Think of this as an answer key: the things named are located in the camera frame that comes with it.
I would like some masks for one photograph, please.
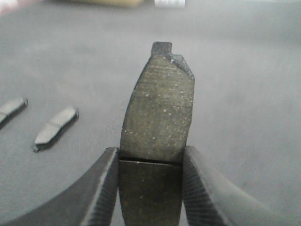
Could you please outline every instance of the gray fabric surface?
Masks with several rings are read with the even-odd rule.
[[[256,199],[301,218],[300,12],[301,3],[259,1],[191,0],[185,10],[45,1],[1,16],[0,105],[29,103],[0,130],[0,223],[56,196],[119,144],[157,40],[172,42],[195,75],[188,144]],[[40,129],[69,105],[79,120],[34,153]]]

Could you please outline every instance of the beige object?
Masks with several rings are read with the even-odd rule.
[[[73,0],[73,1],[80,1],[80,2],[87,2],[87,3],[94,3],[94,4],[104,4],[104,5],[111,5],[111,6],[120,6],[120,7],[136,7],[143,0]]]

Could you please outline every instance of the white label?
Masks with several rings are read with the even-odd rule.
[[[155,7],[184,8],[185,0],[155,0]]]

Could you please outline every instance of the brake pad friction material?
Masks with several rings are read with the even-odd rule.
[[[155,42],[129,101],[120,157],[182,162],[192,118],[194,77],[171,43]]]

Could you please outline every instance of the blurry object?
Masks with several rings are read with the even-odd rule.
[[[40,0],[0,0],[0,16]]]
[[[120,7],[137,7],[143,0],[72,0],[94,4],[104,4]]]
[[[185,0],[155,0],[159,8],[185,8]]]

